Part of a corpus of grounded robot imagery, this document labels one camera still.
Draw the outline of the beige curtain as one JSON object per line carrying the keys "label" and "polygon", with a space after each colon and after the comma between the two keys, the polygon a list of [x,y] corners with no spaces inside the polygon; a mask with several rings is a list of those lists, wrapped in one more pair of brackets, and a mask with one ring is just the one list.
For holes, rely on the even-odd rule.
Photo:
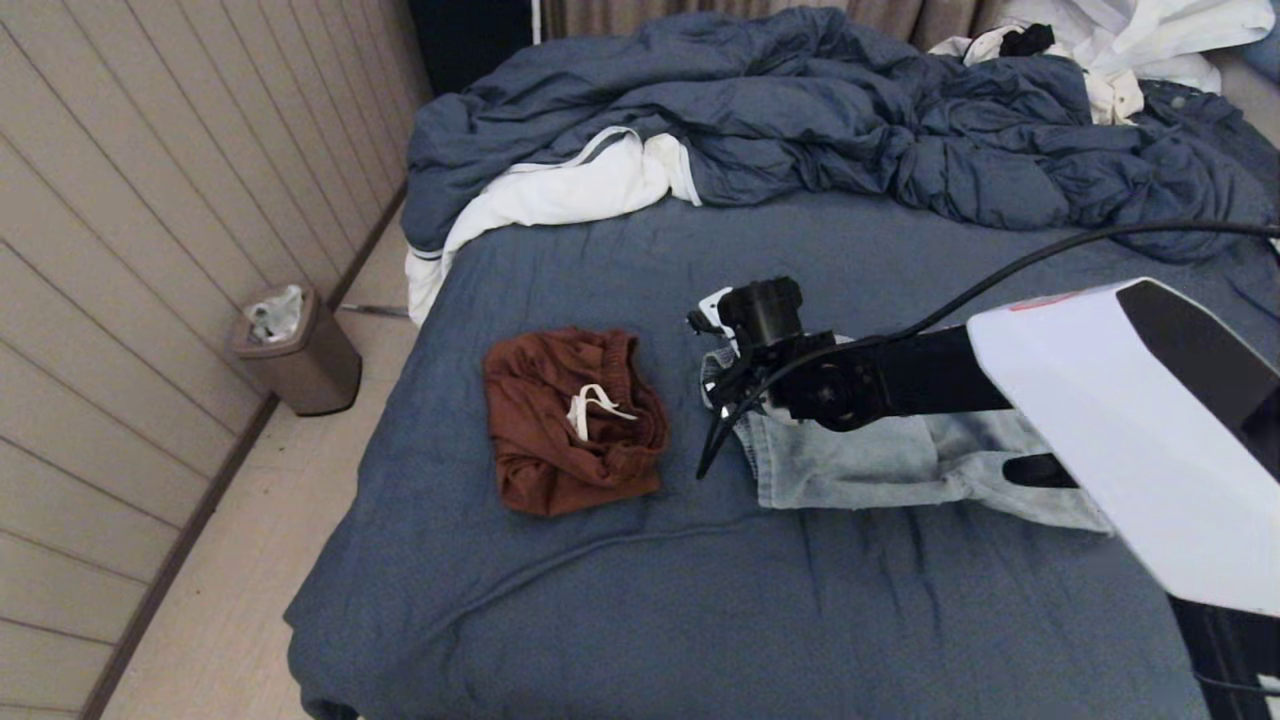
{"label": "beige curtain", "polygon": [[748,19],[797,8],[832,8],[920,50],[989,28],[1012,0],[538,0],[545,38],[631,35],[645,23],[714,12]]}

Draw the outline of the small black garment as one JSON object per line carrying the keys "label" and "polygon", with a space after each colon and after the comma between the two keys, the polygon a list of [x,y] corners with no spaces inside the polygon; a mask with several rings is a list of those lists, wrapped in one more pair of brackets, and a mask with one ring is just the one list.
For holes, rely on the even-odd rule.
{"label": "small black garment", "polygon": [[998,56],[1037,56],[1056,44],[1052,26],[1010,26],[1001,36]]}

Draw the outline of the dark blue denim garment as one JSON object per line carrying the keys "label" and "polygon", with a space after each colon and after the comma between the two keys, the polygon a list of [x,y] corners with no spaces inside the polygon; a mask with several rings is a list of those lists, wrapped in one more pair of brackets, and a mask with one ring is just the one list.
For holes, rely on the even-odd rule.
{"label": "dark blue denim garment", "polygon": [[1161,79],[1140,79],[1142,119],[1172,128],[1236,159],[1280,161],[1280,149],[1220,94]]}

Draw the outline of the blue pillow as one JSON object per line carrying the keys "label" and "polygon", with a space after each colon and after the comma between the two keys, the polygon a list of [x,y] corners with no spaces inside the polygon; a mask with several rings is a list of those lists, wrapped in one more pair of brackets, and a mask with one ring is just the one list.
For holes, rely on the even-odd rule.
{"label": "blue pillow", "polygon": [[1243,45],[1236,55],[1253,70],[1280,85],[1280,15],[1262,38]]}

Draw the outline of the brown trash bin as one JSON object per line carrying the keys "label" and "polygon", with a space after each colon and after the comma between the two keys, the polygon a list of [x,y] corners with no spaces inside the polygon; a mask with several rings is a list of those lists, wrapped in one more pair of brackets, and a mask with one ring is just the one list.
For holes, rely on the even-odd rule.
{"label": "brown trash bin", "polygon": [[[257,292],[248,305],[284,286]],[[243,337],[247,320],[241,314],[230,332],[228,348],[252,378],[296,415],[342,413],[357,398],[364,361],[323,296],[308,284],[300,286],[306,300],[302,322],[292,340],[276,345],[251,345]]]}

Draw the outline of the dark cabinet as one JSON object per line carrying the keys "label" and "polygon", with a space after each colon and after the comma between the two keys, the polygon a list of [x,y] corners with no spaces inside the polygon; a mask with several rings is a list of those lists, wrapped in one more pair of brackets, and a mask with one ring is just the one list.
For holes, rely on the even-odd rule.
{"label": "dark cabinet", "polygon": [[531,0],[407,0],[433,92],[457,94],[532,44]]}

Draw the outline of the dark blue crumpled duvet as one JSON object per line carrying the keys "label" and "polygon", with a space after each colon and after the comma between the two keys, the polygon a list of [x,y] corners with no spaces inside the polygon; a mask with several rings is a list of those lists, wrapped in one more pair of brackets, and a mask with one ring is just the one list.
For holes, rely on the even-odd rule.
{"label": "dark blue crumpled duvet", "polygon": [[1069,60],[965,67],[833,9],[556,40],[415,123],[404,220],[426,258],[503,172],[568,159],[613,127],[676,138],[695,199],[714,206],[842,191],[1005,231],[1280,224],[1280,161],[1238,161],[1142,118],[1097,126]]}

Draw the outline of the light blue denim shorts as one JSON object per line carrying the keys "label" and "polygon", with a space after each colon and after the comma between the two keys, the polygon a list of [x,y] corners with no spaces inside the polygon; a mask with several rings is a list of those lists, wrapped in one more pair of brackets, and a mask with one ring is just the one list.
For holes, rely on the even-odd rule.
{"label": "light blue denim shorts", "polygon": [[1115,532],[1080,488],[1006,478],[1018,461],[1050,452],[1016,410],[891,416],[849,433],[748,413],[733,433],[764,509],[861,511],[974,501],[1041,525]]}

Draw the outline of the white crumpled clothing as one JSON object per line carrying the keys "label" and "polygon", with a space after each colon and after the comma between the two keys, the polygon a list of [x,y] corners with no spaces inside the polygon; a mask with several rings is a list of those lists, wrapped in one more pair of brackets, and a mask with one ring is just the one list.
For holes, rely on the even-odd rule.
{"label": "white crumpled clothing", "polygon": [[992,0],[995,26],[1050,26],[1082,68],[1217,94],[1207,55],[1267,37],[1280,0]]}

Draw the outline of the bed with blue sheet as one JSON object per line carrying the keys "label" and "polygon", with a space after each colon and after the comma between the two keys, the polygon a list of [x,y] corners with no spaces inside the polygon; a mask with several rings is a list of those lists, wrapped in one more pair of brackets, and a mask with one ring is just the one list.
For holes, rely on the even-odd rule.
{"label": "bed with blue sheet", "polygon": [[[713,346],[685,316],[790,275],[803,322],[893,331],[1064,231],[997,231],[886,197],[668,199],[463,246],[390,392],[351,510],[285,612],[323,720],[1248,717],[1204,698],[1170,602],[1123,544],[977,503],[768,511],[740,450],[695,477]],[[659,493],[558,519],[507,510],[486,432],[497,342],[635,334],[671,423]]]}

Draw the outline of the rust brown drawstring shorts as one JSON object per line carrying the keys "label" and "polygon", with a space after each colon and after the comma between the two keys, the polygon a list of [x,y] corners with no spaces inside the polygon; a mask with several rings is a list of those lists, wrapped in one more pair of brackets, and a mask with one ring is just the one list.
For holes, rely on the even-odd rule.
{"label": "rust brown drawstring shorts", "polygon": [[639,338],[566,327],[494,345],[483,379],[503,505],[558,518],[662,487],[660,396],[637,372]]}

